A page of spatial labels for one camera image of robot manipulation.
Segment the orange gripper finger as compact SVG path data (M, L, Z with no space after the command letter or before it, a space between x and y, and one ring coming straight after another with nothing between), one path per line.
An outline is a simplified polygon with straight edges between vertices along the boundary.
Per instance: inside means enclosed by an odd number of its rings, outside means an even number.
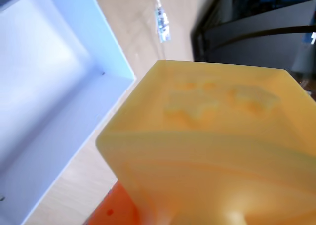
M88 225L146 225L143 215L123 185L117 181L87 218Z

